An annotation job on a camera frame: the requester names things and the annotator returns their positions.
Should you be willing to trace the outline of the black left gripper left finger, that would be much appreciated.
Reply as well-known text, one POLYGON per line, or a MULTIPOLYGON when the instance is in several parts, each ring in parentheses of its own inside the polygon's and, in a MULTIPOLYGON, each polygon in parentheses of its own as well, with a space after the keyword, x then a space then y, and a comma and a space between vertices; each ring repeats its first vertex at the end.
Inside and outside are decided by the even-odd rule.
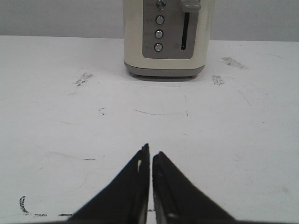
POLYGON ((150 189, 150 151, 146 143, 118 175, 75 212, 70 224, 145 224, 150 189))

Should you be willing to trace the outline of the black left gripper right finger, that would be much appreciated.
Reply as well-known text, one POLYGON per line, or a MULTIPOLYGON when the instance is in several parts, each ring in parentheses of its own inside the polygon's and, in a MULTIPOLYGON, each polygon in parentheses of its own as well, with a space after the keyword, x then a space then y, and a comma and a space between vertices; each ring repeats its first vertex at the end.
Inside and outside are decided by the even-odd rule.
POLYGON ((153 157, 152 181, 158 224, 215 224, 236 221, 194 186, 162 151, 153 157))

